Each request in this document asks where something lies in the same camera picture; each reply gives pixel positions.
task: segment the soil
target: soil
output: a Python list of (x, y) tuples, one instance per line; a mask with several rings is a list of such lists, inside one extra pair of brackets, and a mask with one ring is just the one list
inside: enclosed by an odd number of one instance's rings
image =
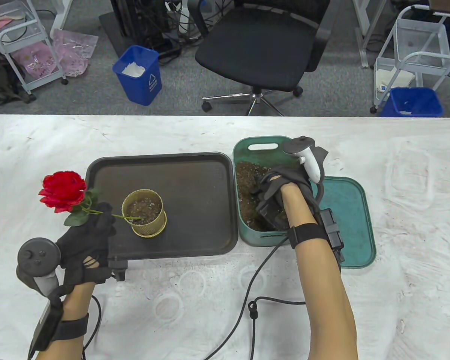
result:
[(132, 220), (135, 225), (145, 225), (154, 221), (162, 211), (160, 199), (143, 197), (132, 202), (125, 211), (126, 216), (140, 217), (141, 219)]
[(257, 187), (257, 179), (265, 175), (270, 168), (241, 161), (237, 163), (235, 173), (237, 175), (238, 204), (243, 221), (249, 228), (256, 231), (275, 231), (272, 225), (256, 211), (259, 199), (251, 192)]

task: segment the chair base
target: chair base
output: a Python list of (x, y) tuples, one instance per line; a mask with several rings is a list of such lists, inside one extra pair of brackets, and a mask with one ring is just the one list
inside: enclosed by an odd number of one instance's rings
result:
[[(254, 109), (256, 104), (263, 103), (266, 106), (268, 106), (270, 109), (272, 109), (275, 113), (277, 113), (279, 116), (285, 116), (283, 115), (280, 110), (278, 110), (273, 103), (268, 101), (264, 95), (269, 94), (273, 92), (274, 90), (265, 90), (263, 91), (260, 88), (253, 87), (249, 93), (241, 93), (241, 94), (230, 94), (230, 95), (220, 95), (220, 96), (206, 96), (202, 98), (202, 105), (201, 108), (203, 111), (208, 113), (212, 109), (212, 105), (210, 104), (210, 101), (229, 101), (229, 100), (244, 100), (248, 99), (250, 104), (247, 112), (245, 113), (245, 116), (249, 116), (252, 110)], [(298, 86), (293, 91), (293, 95), (298, 98), (303, 93), (303, 89)]]

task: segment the white tablecloth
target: white tablecloth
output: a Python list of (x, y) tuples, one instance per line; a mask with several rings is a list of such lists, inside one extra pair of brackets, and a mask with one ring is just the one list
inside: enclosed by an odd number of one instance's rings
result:
[[(220, 151), (244, 137), (307, 135), (325, 171), (362, 184), (375, 262), (344, 270), (361, 360), (450, 360), (450, 119), (0, 115), (0, 359), (26, 357), (45, 299), (15, 277), (20, 245), (56, 240), (66, 214), (38, 200), (59, 170), (85, 175), (102, 156)], [(222, 256), (129, 262), (127, 280), (97, 286), (103, 322), (93, 360), (201, 360), (236, 321), (245, 287), (271, 249), (239, 240)], [(251, 297), (302, 300), (294, 252), (280, 248)], [(88, 329), (95, 325), (91, 305)], [(255, 358), (306, 359), (304, 306), (259, 303)], [(247, 359), (247, 313), (215, 359)]]

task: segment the forearm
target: forearm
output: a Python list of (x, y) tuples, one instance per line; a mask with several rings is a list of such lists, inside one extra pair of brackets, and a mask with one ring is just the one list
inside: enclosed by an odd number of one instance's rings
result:
[[(89, 268), (98, 267), (95, 262)], [(95, 283), (76, 285), (74, 290), (65, 297), (63, 302), (62, 321), (78, 320), (85, 317), (92, 298)], [(50, 343), (46, 351), (38, 354), (36, 360), (81, 360), (83, 352), (83, 338), (80, 336), (70, 340), (57, 340)]]
[[(316, 223), (296, 185), (284, 185), (282, 197), (291, 227)], [(295, 252), (310, 318), (309, 359), (358, 359), (355, 321), (330, 245), (317, 238), (300, 243)]]

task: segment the chair seat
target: chair seat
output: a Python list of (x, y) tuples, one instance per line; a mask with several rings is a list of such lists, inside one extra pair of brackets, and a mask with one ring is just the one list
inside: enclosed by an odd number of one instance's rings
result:
[(307, 68), (315, 33), (288, 15), (237, 7), (213, 27), (195, 59), (242, 84), (292, 91)]

